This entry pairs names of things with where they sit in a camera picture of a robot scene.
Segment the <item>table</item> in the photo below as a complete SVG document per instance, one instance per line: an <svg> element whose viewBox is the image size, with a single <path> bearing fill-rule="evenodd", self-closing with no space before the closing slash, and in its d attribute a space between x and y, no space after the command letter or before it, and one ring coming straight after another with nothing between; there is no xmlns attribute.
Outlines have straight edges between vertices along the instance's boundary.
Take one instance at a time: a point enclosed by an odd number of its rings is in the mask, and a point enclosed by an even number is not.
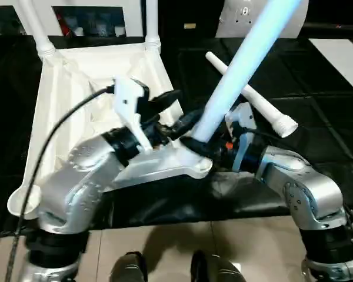
<svg viewBox="0 0 353 282"><path fill-rule="evenodd" d="M51 41L57 48L76 48L142 39L54 36ZM205 59L205 52L213 51L229 63L241 42L237 38L162 41L161 57L174 88L184 93L180 102L185 112L204 106L221 77ZM307 39L278 40L250 84L297 120L299 129L285 141L332 177L353 207L353 81L314 45ZM6 211L6 201L22 181L40 71L32 38L0 38L1 237L15 229L16 218ZM261 130L273 133L257 113L255 120ZM202 180L179 176L107 193L92 228L283 214L288 209L278 195L248 175L212 172ZM26 228L34 224L29 222Z"/></svg>

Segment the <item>tile floor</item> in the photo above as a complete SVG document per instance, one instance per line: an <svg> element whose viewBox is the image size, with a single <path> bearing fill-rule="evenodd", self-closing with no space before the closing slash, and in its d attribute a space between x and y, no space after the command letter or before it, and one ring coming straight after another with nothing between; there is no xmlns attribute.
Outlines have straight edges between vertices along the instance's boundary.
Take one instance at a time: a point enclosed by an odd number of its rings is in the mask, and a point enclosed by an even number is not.
<svg viewBox="0 0 353 282"><path fill-rule="evenodd" d="M0 239L0 281L4 280L11 238ZM116 260L141 251L150 282L189 282L195 250L219 254L240 263L247 282L299 282L305 249L290 217L145 226L94 231L83 256L77 282L108 282ZM21 241L14 268L18 276L25 256Z"/></svg>

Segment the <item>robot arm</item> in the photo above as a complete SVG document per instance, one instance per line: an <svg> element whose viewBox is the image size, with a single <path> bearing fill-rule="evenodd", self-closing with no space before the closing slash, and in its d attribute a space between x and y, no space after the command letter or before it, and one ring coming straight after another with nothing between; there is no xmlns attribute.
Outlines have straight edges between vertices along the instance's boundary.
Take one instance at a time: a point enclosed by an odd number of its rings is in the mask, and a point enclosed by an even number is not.
<svg viewBox="0 0 353 282"><path fill-rule="evenodd" d="M117 175L140 151L149 150L147 145L167 144L189 130L201 115L201 111L191 112L169 127L158 123L158 113L178 98L178 91L149 101L145 85L124 78L116 80L115 94L117 103L125 97L131 107L124 116L126 126L73 148L66 163L42 185L39 230L26 237L29 252L18 281L73 281L104 189L115 187Z"/></svg>
<svg viewBox="0 0 353 282"><path fill-rule="evenodd" d="M254 145L256 124L252 117L249 103L227 114L230 146L225 142L210 145L191 137L182 137L181 142L234 172L253 173L285 200L307 251L304 267L318 281L353 281L353 231L347 225L340 188L301 155ZM243 131L243 127L252 131Z"/></svg>

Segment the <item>white plastic rod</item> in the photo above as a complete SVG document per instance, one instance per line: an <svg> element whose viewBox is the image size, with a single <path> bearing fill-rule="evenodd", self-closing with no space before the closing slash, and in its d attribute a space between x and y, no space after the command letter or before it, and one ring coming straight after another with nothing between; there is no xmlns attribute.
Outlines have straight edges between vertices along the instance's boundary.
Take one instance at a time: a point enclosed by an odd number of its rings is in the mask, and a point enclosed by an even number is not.
<svg viewBox="0 0 353 282"><path fill-rule="evenodd" d="M161 40L158 35L158 0L146 0L146 37L147 49L161 51Z"/></svg>
<svg viewBox="0 0 353 282"><path fill-rule="evenodd" d="M43 58L44 56L55 53L56 49L48 39L42 27L42 23L36 14L32 0L19 0L19 6L21 7L24 15L26 16L26 20L30 25L39 57Z"/></svg>
<svg viewBox="0 0 353 282"><path fill-rule="evenodd" d="M288 23L301 0L269 0L235 54L191 136L207 142Z"/></svg>
<svg viewBox="0 0 353 282"><path fill-rule="evenodd" d="M205 57L219 72L221 72L222 75L227 71L228 67L226 64L222 60L218 59L212 52L207 52ZM287 137L297 129L298 124L296 121L294 121L290 116L281 113L251 86L246 85L242 90L242 94L246 97L248 102L255 107L258 112L272 125L272 128L280 137Z"/></svg>

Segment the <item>orange component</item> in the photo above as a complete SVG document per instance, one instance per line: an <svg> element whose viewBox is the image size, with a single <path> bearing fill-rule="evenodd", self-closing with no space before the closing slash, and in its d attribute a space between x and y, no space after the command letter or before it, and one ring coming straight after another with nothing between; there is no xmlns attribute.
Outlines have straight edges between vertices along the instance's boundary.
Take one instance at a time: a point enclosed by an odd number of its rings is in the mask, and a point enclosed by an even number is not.
<svg viewBox="0 0 353 282"><path fill-rule="evenodd" d="M226 146L226 149L228 149L228 150L232 150L233 149L233 143L227 142L225 144L225 146Z"/></svg>

